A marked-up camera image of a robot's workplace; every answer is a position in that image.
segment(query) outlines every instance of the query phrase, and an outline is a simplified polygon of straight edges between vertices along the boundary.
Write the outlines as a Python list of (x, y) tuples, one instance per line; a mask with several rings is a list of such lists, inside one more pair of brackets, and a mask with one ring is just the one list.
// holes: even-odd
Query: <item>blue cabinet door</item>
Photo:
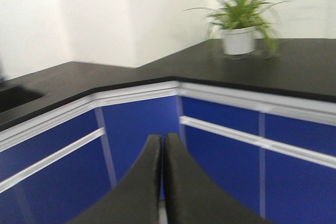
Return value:
[(278, 224), (335, 224), (336, 169), (266, 151), (266, 217)]
[(266, 114), (265, 137), (336, 156), (336, 126)]
[(68, 154), (0, 194), (17, 202), (2, 223), (64, 223), (83, 212), (111, 189), (100, 139)]
[(1, 152), (0, 181), (96, 129), (96, 116), (91, 110)]
[(102, 108), (117, 181), (134, 163), (149, 134), (179, 133), (177, 101), (172, 96)]
[(259, 148), (189, 126), (185, 132), (190, 154), (208, 176), (259, 214)]

